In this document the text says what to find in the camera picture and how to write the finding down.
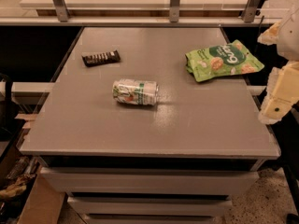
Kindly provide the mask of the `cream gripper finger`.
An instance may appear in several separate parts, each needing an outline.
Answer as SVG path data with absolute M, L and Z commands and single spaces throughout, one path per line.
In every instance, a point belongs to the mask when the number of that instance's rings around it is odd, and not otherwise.
M 266 95 L 258 119 L 275 124 L 299 101 L 299 62 L 288 61 L 282 68 L 274 67 L 269 74 Z
M 278 30 L 280 26 L 280 21 L 271 25 L 266 31 L 261 33 L 257 41 L 261 44 L 270 46 L 278 42 Z

